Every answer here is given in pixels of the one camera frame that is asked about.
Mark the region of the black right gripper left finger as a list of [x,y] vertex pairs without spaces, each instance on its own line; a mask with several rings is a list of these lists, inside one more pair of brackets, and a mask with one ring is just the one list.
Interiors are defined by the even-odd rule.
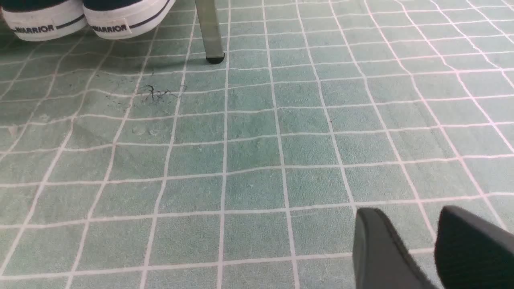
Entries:
[[410,255],[387,215],[377,208],[359,208],[353,239],[357,289],[435,289]]

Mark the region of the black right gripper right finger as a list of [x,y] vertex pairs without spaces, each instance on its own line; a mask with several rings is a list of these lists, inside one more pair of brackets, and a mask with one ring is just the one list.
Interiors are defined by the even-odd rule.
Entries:
[[514,287],[513,234],[464,208],[442,208],[434,259],[445,289]]

